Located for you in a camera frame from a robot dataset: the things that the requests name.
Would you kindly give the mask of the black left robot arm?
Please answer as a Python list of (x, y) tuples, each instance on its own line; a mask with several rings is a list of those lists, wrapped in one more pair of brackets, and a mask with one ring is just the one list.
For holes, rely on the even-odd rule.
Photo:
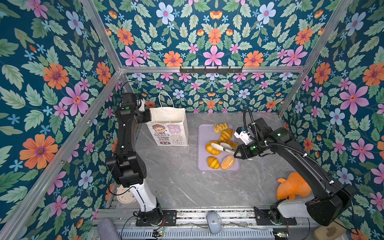
[(147, 183), (147, 167), (136, 152), (136, 139), (139, 125), (151, 120), (151, 113), (145, 110), (145, 101), (134, 93), (121, 94), (122, 103), (117, 106), (115, 116), (118, 123), (118, 138), (113, 156), (106, 164), (112, 177), (125, 190), (115, 193), (122, 196), (131, 192), (140, 205), (136, 217), (145, 223), (157, 224), (163, 215), (157, 198), (150, 191)]

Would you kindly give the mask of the small striped yellow bread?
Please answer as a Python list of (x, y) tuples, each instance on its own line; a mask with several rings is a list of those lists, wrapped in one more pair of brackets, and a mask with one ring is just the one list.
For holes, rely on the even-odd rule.
[(221, 164), (217, 158), (210, 156), (207, 158), (207, 164), (211, 169), (217, 170), (221, 168)]

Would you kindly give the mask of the metal tongs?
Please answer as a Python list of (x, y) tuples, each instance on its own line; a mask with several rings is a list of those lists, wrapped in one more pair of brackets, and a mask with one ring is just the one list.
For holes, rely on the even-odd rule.
[(211, 146), (218, 151), (224, 151), (231, 154), (234, 154), (236, 152), (236, 149), (227, 143), (211, 143)]

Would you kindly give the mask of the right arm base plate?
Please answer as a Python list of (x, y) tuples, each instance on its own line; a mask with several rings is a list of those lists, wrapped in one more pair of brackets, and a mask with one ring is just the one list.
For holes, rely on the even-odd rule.
[(295, 218), (284, 218), (277, 209), (260, 209), (258, 207), (253, 207), (256, 223), (258, 226), (296, 226), (297, 221)]

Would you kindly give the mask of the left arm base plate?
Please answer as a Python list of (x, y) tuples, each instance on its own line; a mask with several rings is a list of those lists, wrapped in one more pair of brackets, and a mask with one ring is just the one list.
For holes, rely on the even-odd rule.
[(136, 220), (136, 227), (176, 226), (178, 212), (176, 210), (157, 210), (140, 214)]

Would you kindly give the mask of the oval seeded bread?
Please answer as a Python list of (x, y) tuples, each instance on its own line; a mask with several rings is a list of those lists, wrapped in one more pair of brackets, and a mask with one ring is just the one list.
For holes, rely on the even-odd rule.
[(228, 170), (235, 164), (235, 162), (236, 162), (235, 157), (232, 155), (228, 155), (223, 159), (221, 163), (221, 169)]

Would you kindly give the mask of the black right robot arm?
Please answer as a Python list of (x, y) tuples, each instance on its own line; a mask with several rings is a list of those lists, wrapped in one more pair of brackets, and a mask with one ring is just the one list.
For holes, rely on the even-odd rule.
[(321, 226), (330, 225), (352, 205), (356, 189), (342, 185), (326, 173), (315, 160), (301, 148), (300, 143), (286, 128), (273, 130), (259, 118), (234, 133), (243, 144), (234, 153), (236, 159), (249, 160), (265, 153), (278, 154), (285, 159), (309, 185), (313, 197), (288, 200), (284, 197), (270, 207), (270, 218), (275, 224), (282, 219), (309, 218)]

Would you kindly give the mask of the white paper bag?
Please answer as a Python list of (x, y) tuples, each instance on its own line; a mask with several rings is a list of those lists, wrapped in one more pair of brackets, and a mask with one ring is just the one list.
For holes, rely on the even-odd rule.
[(186, 147), (189, 129), (185, 108), (164, 107), (150, 109), (151, 120), (146, 123), (159, 147)]

